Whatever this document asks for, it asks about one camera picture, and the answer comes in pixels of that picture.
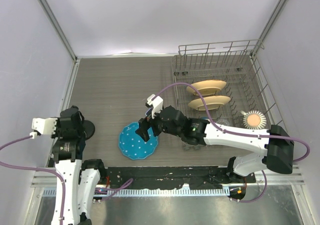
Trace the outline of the phone with light blue case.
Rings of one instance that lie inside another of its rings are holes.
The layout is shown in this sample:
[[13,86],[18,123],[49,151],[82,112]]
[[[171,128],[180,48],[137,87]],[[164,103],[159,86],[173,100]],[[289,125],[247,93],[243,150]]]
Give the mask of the phone with light blue case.
[[150,107],[146,112],[145,116],[148,117],[152,113],[152,108]]

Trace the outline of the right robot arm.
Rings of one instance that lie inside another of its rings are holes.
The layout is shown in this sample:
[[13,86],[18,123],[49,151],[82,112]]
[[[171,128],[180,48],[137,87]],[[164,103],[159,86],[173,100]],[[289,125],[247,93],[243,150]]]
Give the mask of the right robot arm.
[[170,134],[192,146],[219,145],[249,151],[245,156],[229,159],[225,175],[233,183],[265,169],[283,175],[293,172],[294,142],[278,125],[261,130],[225,126],[208,119],[187,117],[168,106],[160,112],[149,112],[138,121],[135,133],[145,142],[150,139],[148,130],[152,130],[155,137]]

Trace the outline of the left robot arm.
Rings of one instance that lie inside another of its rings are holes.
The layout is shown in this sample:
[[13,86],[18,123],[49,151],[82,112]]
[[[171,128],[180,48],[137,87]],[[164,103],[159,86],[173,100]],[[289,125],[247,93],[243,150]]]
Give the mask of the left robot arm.
[[53,225],[90,225],[90,209],[97,185],[107,177],[101,159],[83,160],[86,141],[95,125],[77,106],[63,110],[57,118],[51,149],[57,175]]

